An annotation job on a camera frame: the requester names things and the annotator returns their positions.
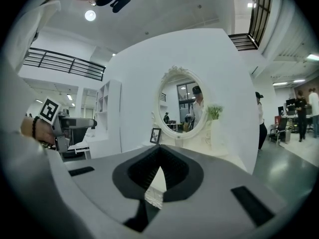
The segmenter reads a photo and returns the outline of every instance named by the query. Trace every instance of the black pants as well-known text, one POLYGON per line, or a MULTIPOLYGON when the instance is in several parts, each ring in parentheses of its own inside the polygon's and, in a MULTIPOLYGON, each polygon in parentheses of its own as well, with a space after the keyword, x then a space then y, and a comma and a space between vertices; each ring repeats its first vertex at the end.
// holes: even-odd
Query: black pants
POLYGON ((265 126, 265 123, 262 123, 261 125, 259 125, 259 145, 258 145, 258 149, 261 149, 261 147, 264 144, 264 141, 266 139, 267 136, 267 129, 265 126))
POLYGON ((300 139, 305 137, 307 129, 307 117, 306 114, 298 114, 298 127, 300 139))

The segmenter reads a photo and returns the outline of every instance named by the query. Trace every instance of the white vase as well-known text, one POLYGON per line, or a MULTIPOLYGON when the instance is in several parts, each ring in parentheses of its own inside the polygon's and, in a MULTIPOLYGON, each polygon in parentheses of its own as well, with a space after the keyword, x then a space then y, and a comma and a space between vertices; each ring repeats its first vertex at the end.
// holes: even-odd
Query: white vase
POLYGON ((213 155, 223 156, 228 154, 225 134, 219 119, 212 120, 211 122, 210 143, 213 155))

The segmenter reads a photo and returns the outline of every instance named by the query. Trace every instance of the woman in white shirt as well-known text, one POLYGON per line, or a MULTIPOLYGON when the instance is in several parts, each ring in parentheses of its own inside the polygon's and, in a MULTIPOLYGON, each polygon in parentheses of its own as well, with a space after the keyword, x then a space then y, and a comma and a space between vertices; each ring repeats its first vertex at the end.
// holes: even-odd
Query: woman in white shirt
POLYGON ((317 138, 319 136, 319 97, 315 90, 315 88, 309 89, 309 104, 313 114, 314 138, 317 138))
POLYGON ((258 92, 256 92, 256 99, 257 99, 257 105, 258 105, 258 112, 259 112, 259 144, 258 144, 258 150, 261 150, 261 147, 264 144, 264 141, 267 136, 267 129, 264 123, 263 119, 263 107, 261 105, 260 99, 263 98, 263 95, 260 95, 258 92))

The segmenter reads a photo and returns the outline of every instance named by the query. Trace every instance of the picture frame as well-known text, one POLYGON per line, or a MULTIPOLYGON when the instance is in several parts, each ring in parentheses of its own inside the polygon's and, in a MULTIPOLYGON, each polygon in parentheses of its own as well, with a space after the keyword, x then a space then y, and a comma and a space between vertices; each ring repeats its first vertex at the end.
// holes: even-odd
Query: picture frame
POLYGON ((161 128, 153 127, 151 132, 151 143, 158 144, 160 142, 160 134, 161 134, 161 128))

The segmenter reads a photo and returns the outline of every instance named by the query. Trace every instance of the office chair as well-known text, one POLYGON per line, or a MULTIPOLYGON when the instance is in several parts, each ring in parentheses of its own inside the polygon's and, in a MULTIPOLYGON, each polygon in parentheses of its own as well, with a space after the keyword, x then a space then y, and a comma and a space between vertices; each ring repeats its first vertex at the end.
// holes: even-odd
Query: office chair
POLYGON ((271 139, 273 139, 276 141, 276 144, 278 144, 279 139, 280 140, 285 139, 286 125, 287 125, 287 118, 281 118, 278 127, 270 130, 269 141, 271 141, 271 139))

